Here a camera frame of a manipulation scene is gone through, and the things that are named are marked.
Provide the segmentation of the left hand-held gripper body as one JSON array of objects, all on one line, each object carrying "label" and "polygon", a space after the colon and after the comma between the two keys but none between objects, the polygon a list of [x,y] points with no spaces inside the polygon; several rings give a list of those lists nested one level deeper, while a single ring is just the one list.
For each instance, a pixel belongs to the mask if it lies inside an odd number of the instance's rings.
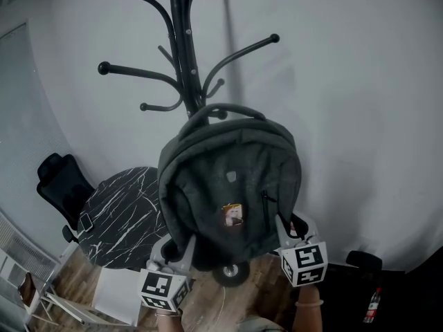
[{"label": "left hand-held gripper body", "polygon": [[148,308],[178,313],[190,291],[189,276],[154,261],[139,273],[139,296]]}]

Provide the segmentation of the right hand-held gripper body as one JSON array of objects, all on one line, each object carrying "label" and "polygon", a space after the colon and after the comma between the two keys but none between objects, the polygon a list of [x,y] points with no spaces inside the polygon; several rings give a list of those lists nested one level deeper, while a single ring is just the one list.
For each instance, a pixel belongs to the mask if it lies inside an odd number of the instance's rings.
[{"label": "right hand-held gripper body", "polygon": [[280,266],[294,288],[322,282],[328,266],[324,241],[279,249]]}]

